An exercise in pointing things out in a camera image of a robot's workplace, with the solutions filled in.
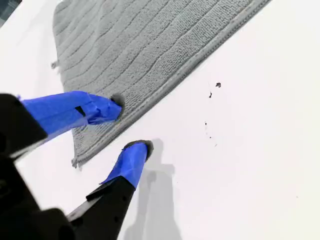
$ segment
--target white surface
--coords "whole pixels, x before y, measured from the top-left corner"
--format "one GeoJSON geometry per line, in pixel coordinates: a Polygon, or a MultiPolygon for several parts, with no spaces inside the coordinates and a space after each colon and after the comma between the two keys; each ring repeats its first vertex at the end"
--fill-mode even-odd
{"type": "MultiPolygon", "coordinates": [[[[37,1],[0,29],[0,89],[24,99],[62,92],[56,2],[37,1]]],[[[156,139],[119,239],[319,239],[319,7],[272,1],[82,171],[70,132],[36,149],[17,167],[39,205],[69,213],[126,143],[156,139]]]]}

